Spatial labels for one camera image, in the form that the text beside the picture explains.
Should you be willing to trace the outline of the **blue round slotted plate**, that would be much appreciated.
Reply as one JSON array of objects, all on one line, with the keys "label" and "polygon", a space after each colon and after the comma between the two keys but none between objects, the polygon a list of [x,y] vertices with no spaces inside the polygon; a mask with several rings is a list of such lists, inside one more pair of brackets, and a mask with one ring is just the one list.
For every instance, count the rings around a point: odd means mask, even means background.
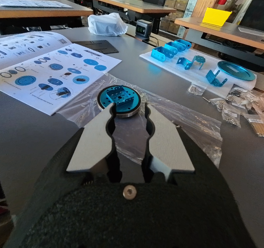
[{"label": "blue round slotted plate", "polygon": [[238,78],[243,81],[253,81],[256,79],[256,75],[248,69],[228,61],[219,61],[217,63],[218,68],[226,74]]}]

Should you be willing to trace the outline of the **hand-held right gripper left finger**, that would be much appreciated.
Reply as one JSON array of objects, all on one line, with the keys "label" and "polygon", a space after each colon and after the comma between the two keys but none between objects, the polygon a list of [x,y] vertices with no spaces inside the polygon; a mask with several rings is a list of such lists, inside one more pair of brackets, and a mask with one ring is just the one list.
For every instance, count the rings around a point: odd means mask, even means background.
[{"label": "hand-held right gripper left finger", "polygon": [[116,103],[109,103],[87,123],[71,157],[68,173],[106,174],[109,181],[121,181],[120,160],[113,138]]}]

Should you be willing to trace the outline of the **wood-edged office desk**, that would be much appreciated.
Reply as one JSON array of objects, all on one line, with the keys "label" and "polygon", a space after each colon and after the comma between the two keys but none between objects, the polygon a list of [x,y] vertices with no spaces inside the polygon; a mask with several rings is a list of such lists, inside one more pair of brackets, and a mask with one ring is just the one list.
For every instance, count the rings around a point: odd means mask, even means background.
[{"label": "wood-edged office desk", "polygon": [[69,5],[71,8],[1,7],[1,35],[25,32],[23,29],[25,27],[40,27],[43,31],[51,30],[50,27],[53,25],[83,27],[81,17],[88,17],[94,13],[92,9],[68,0],[53,1]]},{"label": "wood-edged office desk", "polygon": [[206,39],[207,35],[213,35],[249,47],[264,50],[263,36],[257,35],[257,31],[248,30],[247,32],[243,32],[241,26],[228,22],[225,22],[224,25],[220,27],[203,23],[202,19],[202,17],[177,18],[174,23],[187,29],[185,37],[187,41],[263,67],[263,58],[257,57],[253,53],[243,52],[224,46],[220,44],[220,42]]},{"label": "wood-edged office desk", "polygon": [[153,20],[152,33],[158,34],[160,19],[174,13],[175,8],[155,5],[140,0],[92,0],[93,9],[102,10],[106,13],[118,13],[132,23],[136,22],[136,13],[148,16]]}]

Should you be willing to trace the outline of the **printed paper sheet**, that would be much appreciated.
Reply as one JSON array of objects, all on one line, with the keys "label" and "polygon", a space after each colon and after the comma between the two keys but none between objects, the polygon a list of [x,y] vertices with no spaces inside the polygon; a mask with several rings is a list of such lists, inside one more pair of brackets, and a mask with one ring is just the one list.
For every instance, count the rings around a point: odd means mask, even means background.
[{"label": "printed paper sheet", "polygon": [[51,0],[0,0],[0,6],[8,8],[73,8],[70,5]]}]

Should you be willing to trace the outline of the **black metal plate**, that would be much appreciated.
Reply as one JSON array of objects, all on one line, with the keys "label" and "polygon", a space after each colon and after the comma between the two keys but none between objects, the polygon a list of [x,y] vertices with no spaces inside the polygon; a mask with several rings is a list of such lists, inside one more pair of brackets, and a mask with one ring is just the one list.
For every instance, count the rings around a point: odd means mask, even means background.
[{"label": "black metal plate", "polygon": [[74,41],[73,43],[90,48],[102,54],[118,53],[119,51],[107,40]]}]

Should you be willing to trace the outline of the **pile of small screw bags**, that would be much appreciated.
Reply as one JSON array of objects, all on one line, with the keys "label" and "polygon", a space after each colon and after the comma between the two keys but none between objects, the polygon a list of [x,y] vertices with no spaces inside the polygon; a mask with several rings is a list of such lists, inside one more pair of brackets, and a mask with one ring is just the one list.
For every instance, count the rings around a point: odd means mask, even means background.
[{"label": "pile of small screw bags", "polygon": [[252,93],[252,91],[247,91],[240,87],[233,87],[226,98],[212,98],[208,100],[222,113],[223,120],[238,127],[241,127],[241,116],[251,125],[250,110],[253,104],[263,107],[262,96],[259,97]]}]

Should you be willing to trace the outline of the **stepped blue bracket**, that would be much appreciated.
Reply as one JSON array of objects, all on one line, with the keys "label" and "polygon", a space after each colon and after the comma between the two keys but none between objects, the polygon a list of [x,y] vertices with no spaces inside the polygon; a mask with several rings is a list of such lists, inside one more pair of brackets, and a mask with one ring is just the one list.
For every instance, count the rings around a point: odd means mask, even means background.
[{"label": "stepped blue bracket", "polygon": [[199,70],[201,70],[201,68],[203,67],[204,63],[206,62],[206,59],[203,56],[200,55],[195,55],[192,59],[192,64],[194,62],[198,62],[200,64],[200,68]]}]

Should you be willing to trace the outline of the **yellow bin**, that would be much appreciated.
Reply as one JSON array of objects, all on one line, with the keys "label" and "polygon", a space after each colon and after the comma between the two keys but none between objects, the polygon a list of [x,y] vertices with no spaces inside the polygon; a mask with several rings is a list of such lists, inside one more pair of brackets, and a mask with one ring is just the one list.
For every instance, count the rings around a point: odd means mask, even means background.
[{"label": "yellow bin", "polygon": [[207,7],[202,22],[222,27],[231,14],[232,11],[229,12]]}]

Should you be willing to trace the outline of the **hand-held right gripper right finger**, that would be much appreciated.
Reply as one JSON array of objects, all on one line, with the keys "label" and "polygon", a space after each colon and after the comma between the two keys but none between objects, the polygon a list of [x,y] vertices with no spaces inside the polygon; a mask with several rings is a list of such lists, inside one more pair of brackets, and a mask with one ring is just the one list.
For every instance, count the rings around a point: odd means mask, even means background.
[{"label": "hand-held right gripper right finger", "polygon": [[176,126],[151,104],[145,103],[146,131],[149,135],[141,169],[146,183],[162,173],[165,181],[173,174],[194,174],[195,168]]}]

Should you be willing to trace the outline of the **stack of cardboard boxes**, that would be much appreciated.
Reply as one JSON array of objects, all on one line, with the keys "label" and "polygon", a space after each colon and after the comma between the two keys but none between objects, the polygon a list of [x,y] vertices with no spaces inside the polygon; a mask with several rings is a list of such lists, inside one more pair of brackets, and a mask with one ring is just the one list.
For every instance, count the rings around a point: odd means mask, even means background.
[{"label": "stack of cardboard boxes", "polygon": [[175,20],[191,17],[196,3],[197,0],[166,0],[165,6],[174,8],[176,12],[169,13],[167,16],[161,18],[159,30],[183,38],[186,28],[176,24]]}]

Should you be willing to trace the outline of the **white instruction manual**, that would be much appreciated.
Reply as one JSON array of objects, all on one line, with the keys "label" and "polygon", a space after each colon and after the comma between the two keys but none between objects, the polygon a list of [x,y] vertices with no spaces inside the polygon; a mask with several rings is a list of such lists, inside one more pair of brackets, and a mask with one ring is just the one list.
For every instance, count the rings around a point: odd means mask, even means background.
[{"label": "white instruction manual", "polygon": [[52,115],[121,60],[56,32],[1,37],[0,91]]}]

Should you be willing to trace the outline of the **white foam sheet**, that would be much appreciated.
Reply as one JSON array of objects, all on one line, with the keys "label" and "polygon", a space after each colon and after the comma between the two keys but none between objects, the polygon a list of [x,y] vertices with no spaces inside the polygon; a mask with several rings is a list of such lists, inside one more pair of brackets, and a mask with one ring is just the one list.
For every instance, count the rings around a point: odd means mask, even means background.
[{"label": "white foam sheet", "polygon": [[[207,81],[205,77],[206,74],[209,72],[209,70],[214,71],[215,68],[218,67],[217,63],[220,61],[220,59],[214,56],[207,55],[203,52],[199,52],[194,49],[188,49],[188,50],[178,53],[173,58],[167,58],[166,61],[161,62],[151,57],[151,52],[152,51],[147,52],[145,54],[141,54],[140,57],[160,68],[163,68],[164,70],[172,74],[175,74],[189,81],[190,83],[193,83],[197,86],[206,87],[206,90],[208,90],[209,92],[212,92],[213,94],[216,94],[217,96],[221,98],[225,98],[228,95],[229,91],[233,88],[233,84],[231,83],[227,84],[226,86],[222,86],[222,87],[214,87]],[[191,66],[189,70],[185,70],[182,65],[176,64],[180,57],[185,57],[189,61],[192,61],[195,55],[203,56],[206,59],[206,62],[204,63],[201,70],[199,70],[200,64],[198,62],[194,62],[194,64]],[[262,75],[257,75],[255,72],[253,73],[257,76],[256,84],[258,84],[260,82],[260,77]]]}]

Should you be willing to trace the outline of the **black monitor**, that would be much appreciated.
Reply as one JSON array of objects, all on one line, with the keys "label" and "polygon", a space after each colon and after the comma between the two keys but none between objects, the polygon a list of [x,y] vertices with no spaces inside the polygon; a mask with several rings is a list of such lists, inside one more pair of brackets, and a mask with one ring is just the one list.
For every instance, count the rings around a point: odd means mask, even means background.
[{"label": "black monitor", "polygon": [[264,31],[264,0],[252,0],[239,25]]}]

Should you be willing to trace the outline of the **white plastic bag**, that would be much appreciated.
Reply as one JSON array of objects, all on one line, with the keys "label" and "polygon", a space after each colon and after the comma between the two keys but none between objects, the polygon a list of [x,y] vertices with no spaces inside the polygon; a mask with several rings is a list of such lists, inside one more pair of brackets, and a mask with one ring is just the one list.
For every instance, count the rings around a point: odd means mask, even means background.
[{"label": "white plastic bag", "polygon": [[88,29],[99,36],[120,36],[127,32],[128,26],[118,13],[105,15],[90,15]]}]

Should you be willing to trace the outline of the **grey device with green lights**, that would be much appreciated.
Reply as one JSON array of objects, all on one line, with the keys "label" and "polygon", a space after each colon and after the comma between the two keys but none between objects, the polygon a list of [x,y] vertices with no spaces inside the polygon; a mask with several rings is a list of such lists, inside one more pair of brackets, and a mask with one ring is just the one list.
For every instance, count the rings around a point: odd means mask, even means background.
[{"label": "grey device with green lights", "polygon": [[139,19],[136,22],[135,37],[144,42],[149,41],[153,23],[143,19]]}]

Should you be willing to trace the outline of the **wide blue perforated bracket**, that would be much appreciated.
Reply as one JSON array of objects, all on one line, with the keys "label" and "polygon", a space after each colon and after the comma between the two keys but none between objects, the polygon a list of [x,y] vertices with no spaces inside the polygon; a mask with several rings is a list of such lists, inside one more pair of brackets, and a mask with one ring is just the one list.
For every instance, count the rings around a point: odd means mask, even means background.
[{"label": "wide blue perforated bracket", "polygon": [[217,70],[217,72],[214,74],[212,70],[209,70],[209,72],[206,74],[207,81],[213,85],[214,87],[222,87],[228,79],[225,78],[222,82],[220,82],[216,77],[220,73],[220,70]]}]

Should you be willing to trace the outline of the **clear plastic bag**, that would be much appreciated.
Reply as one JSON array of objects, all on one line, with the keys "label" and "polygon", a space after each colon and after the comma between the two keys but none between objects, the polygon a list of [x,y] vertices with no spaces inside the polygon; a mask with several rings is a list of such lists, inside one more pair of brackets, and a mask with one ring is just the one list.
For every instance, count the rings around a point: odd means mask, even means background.
[{"label": "clear plastic bag", "polygon": [[83,127],[100,113],[97,96],[101,90],[110,85],[131,87],[139,93],[141,98],[141,105],[136,114],[129,118],[115,119],[117,131],[113,136],[118,153],[141,164],[149,136],[145,118],[147,102],[172,122],[174,127],[181,126],[180,130],[183,130],[219,168],[223,141],[220,135],[220,121],[120,80],[109,73],[92,83],[57,113],[74,122],[78,127]]}]

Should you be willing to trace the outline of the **bag of brass standoffs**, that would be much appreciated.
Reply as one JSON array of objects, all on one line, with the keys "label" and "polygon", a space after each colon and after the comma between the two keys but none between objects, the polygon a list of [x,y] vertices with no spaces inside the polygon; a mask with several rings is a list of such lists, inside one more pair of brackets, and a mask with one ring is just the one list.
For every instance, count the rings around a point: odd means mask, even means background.
[{"label": "bag of brass standoffs", "polygon": [[259,137],[264,137],[264,114],[263,107],[253,104],[250,110],[250,123]]}]

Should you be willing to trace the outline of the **grey desk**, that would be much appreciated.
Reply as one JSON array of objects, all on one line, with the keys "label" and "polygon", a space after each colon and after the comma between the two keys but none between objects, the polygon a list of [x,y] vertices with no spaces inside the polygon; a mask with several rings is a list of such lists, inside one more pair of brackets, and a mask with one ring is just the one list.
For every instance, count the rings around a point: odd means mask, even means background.
[{"label": "grey desk", "polygon": [[[110,74],[130,84],[222,121],[219,170],[239,206],[244,223],[258,247],[263,247],[263,137],[241,117],[241,127],[222,120],[202,97],[188,93],[190,82],[140,58],[152,47],[128,35],[100,37],[86,27],[55,30],[71,42],[108,40],[122,60]],[[78,130],[61,114],[48,116],[1,93],[1,185],[11,215],[18,215],[33,193],[35,181],[54,154]]]}]

